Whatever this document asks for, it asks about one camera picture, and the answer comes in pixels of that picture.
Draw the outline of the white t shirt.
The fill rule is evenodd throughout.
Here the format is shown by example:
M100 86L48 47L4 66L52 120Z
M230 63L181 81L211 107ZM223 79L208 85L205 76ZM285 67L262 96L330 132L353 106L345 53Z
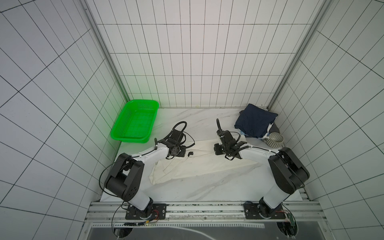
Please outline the white t shirt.
M193 153L191 156L158 161L149 175L151 184L156 185L170 180L202 176L242 167L261 166L260 163L251 160L234 159L230 161L225 159L223 155L215 155L214 145L216 143L218 143L217 139L197 141L190 150L187 150L187 153Z

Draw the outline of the green plastic basket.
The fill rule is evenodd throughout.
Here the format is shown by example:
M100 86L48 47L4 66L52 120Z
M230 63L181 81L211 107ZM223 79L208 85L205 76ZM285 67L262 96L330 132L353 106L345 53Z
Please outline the green plastic basket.
M129 101L114 123L111 138L125 143L147 143L159 106L154 100Z

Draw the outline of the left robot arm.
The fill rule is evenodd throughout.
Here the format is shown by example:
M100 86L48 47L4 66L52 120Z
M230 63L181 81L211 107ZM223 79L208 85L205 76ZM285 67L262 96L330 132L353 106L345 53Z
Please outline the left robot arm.
M105 182L104 189L108 194L120 198L137 210L150 214L153 200L140 190L145 170L163 159L184 157L186 134L183 131L172 130L166 137L155 141L153 148L136 155L120 154L112 165Z

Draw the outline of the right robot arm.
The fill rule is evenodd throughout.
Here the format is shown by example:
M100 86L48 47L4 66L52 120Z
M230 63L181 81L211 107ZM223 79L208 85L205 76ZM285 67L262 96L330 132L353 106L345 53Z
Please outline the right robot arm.
M282 208L282 203L296 190L305 185L309 171L290 148L272 151L235 139L230 131L217 130L220 144L214 145L215 154L227 160L245 159L269 167L271 189L259 200L259 215L268 219Z

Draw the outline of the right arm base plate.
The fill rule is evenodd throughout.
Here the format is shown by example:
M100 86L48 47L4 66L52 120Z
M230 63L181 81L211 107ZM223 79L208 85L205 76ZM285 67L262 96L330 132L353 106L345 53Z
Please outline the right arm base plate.
M283 211L282 204L275 209L271 209L265 203L245 202L243 204L245 218L247 220L285 220L286 214Z

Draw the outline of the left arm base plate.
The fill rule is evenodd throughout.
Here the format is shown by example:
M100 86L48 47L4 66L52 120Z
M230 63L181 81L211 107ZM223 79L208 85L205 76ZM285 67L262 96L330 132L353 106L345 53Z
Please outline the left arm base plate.
M125 219L138 221L164 220L166 218L167 206L167 204L163 203L150 204L144 210L139 210L133 205L129 205Z

